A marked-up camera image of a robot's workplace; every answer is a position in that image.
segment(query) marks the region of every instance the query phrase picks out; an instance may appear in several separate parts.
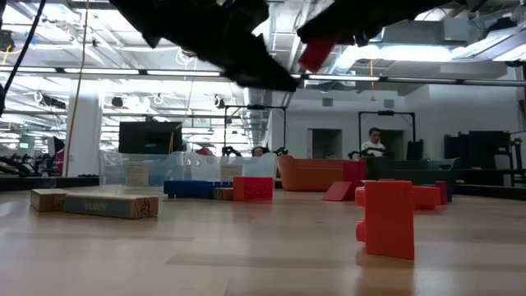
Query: man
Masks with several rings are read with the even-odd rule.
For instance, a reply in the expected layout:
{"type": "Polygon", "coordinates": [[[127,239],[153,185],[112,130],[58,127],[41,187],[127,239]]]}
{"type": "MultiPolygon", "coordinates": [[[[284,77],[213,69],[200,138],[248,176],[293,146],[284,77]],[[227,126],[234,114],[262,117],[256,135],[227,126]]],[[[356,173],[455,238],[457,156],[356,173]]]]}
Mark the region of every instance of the man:
{"type": "Polygon", "coordinates": [[[367,155],[383,156],[385,147],[380,143],[380,129],[373,127],[369,130],[369,141],[362,144],[362,152],[367,155]]]}

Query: clear plastic bin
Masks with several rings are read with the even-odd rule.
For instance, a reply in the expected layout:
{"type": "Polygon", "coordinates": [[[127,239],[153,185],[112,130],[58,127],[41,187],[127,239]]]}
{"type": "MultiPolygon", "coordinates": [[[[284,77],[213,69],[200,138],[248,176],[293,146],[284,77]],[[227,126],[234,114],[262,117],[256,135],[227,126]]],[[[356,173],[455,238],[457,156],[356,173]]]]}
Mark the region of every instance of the clear plastic bin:
{"type": "Polygon", "coordinates": [[[171,155],[127,155],[100,151],[100,185],[127,185],[128,165],[148,165],[148,186],[163,186],[165,180],[184,180],[184,152],[171,155]]]}
{"type": "Polygon", "coordinates": [[[217,157],[198,155],[194,152],[187,155],[187,165],[190,167],[192,180],[221,181],[221,164],[242,165],[243,177],[275,178],[277,156],[274,153],[267,153],[261,157],[217,157]]]}

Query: white shirt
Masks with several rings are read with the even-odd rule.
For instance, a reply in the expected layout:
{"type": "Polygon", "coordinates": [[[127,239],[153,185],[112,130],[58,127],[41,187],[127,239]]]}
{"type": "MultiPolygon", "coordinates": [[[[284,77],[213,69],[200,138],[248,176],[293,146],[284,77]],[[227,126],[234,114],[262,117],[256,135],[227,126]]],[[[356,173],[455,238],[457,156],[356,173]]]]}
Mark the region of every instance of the white shirt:
{"type": "Polygon", "coordinates": [[[374,156],[382,156],[385,153],[385,147],[380,143],[373,143],[371,141],[363,142],[362,144],[362,151],[366,150],[367,148],[376,148],[376,149],[383,149],[384,152],[380,152],[377,150],[369,150],[367,151],[368,154],[373,154],[374,156]]]}

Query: doorway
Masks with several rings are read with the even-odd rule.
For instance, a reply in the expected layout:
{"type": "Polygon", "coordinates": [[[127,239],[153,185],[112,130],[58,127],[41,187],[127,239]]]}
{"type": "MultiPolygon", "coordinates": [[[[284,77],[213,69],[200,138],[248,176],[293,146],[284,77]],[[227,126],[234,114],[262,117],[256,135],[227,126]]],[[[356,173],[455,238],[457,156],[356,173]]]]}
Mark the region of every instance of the doorway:
{"type": "Polygon", "coordinates": [[[382,130],[381,143],[387,152],[393,154],[395,160],[405,160],[404,131],[382,130]]]}
{"type": "Polygon", "coordinates": [[[309,128],[307,157],[314,160],[342,158],[342,130],[309,128]]]}

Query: red lego brick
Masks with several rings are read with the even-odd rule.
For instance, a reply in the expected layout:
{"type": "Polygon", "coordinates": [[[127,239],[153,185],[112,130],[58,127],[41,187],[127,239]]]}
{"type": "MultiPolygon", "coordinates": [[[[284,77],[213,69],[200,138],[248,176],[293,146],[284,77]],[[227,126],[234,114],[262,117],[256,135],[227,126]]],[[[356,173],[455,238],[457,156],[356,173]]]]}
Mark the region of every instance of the red lego brick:
{"type": "Polygon", "coordinates": [[[349,194],[349,199],[351,201],[354,201],[355,200],[355,194],[356,194],[356,189],[357,188],[360,188],[360,187],[363,187],[363,181],[353,181],[351,183],[351,194],[349,194]]]}
{"type": "Polygon", "coordinates": [[[447,182],[436,181],[435,186],[441,189],[441,205],[447,205],[447,182]]]}
{"type": "Polygon", "coordinates": [[[354,182],[366,179],[366,166],[365,160],[357,161],[345,161],[344,162],[344,177],[345,182],[354,182]]]}
{"type": "Polygon", "coordinates": [[[417,210],[435,210],[441,204],[441,189],[430,186],[413,186],[413,199],[417,210]]]}
{"type": "Polygon", "coordinates": [[[365,206],[365,187],[357,187],[354,191],[354,202],[356,206],[364,207],[365,206]]]}
{"type": "Polygon", "coordinates": [[[233,179],[235,201],[271,201],[273,195],[273,178],[234,177],[233,179]]]}
{"type": "Polygon", "coordinates": [[[339,37],[329,37],[309,42],[299,58],[299,64],[307,70],[318,72],[338,40],[339,37]]]}
{"type": "Polygon", "coordinates": [[[365,243],[365,219],[361,219],[356,224],[356,240],[365,243]]]}
{"type": "Polygon", "coordinates": [[[334,182],[323,196],[324,201],[348,201],[353,192],[353,183],[334,182]]]}
{"type": "Polygon", "coordinates": [[[365,206],[357,238],[365,240],[368,254],[414,260],[412,187],[407,181],[384,181],[357,189],[356,202],[361,204],[363,196],[365,206]]]}

